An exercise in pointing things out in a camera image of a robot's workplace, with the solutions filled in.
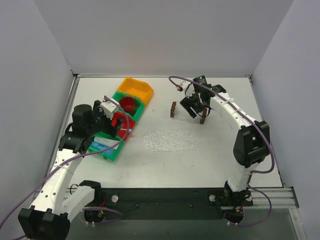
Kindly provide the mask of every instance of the white tabletop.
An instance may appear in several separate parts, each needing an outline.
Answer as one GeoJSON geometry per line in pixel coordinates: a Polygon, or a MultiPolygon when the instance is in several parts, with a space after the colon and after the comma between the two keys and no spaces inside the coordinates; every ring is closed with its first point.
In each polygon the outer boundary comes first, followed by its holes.
{"type": "MultiPolygon", "coordinates": [[[[214,111],[203,125],[172,119],[172,102],[181,101],[184,94],[178,92],[168,78],[136,79],[148,82],[154,94],[116,161],[111,162],[100,155],[87,156],[70,184],[92,180],[100,182],[103,188],[222,188],[236,167],[233,146],[238,130],[231,129],[214,111]],[[168,131],[188,131],[192,138],[197,138],[197,146],[188,150],[170,147],[169,151],[150,151],[143,144],[144,136],[168,131]]],[[[81,78],[73,107],[93,105],[104,95],[112,97],[123,80],[123,77],[81,78]]],[[[207,78],[207,81],[212,85],[222,85],[247,114],[261,120],[248,78],[207,78]]],[[[263,171],[270,166],[271,158],[268,156],[257,169],[263,171]]],[[[254,174],[251,185],[282,187],[278,168],[269,174],[254,174]]]]}

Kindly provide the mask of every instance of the gray wall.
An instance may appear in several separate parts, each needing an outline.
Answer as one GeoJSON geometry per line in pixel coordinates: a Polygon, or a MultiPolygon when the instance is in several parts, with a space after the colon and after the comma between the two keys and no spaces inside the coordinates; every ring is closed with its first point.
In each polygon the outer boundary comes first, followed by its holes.
{"type": "Polygon", "coordinates": [[[253,73],[282,179],[308,239],[320,235],[320,1],[295,0],[253,73]]]}
{"type": "MultiPolygon", "coordinates": [[[[47,172],[73,76],[32,0],[0,0],[0,6],[2,220],[47,172]]],[[[22,233],[17,214],[0,239],[22,233]]]]}
{"type": "Polygon", "coordinates": [[[252,74],[293,0],[35,0],[74,73],[252,74]]]}

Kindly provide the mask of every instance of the yellow plastic bin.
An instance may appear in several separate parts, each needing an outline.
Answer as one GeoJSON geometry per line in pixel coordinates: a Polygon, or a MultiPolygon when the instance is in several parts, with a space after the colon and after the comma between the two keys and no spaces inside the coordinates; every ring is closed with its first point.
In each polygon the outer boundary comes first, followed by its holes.
{"type": "Polygon", "coordinates": [[[123,80],[117,91],[140,99],[145,106],[154,93],[148,83],[128,76],[123,80]]]}

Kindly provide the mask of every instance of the bolt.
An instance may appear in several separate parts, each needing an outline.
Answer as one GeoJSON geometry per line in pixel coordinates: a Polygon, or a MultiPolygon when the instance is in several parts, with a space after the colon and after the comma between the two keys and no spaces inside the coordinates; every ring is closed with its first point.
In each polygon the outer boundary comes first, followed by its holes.
{"type": "Polygon", "coordinates": [[[113,196],[111,197],[111,201],[112,201],[113,203],[118,202],[118,199],[119,199],[119,197],[118,197],[117,195],[113,195],[113,196]]]}
{"type": "Polygon", "coordinates": [[[215,202],[216,201],[216,196],[215,195],[210,195],[209,196],[209,201],[210,202],[215,202]]]}

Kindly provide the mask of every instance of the red cup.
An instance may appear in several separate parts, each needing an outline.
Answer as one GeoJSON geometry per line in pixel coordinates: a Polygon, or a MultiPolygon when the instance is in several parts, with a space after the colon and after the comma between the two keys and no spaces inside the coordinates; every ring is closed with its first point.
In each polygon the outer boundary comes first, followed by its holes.
{"type": "Polygon", "coordinates": [[[125,96],[120,99],[119,104],[126,113],[130,114],[131,116],[135,115],[136,100],[133,97],[125,96]]]}

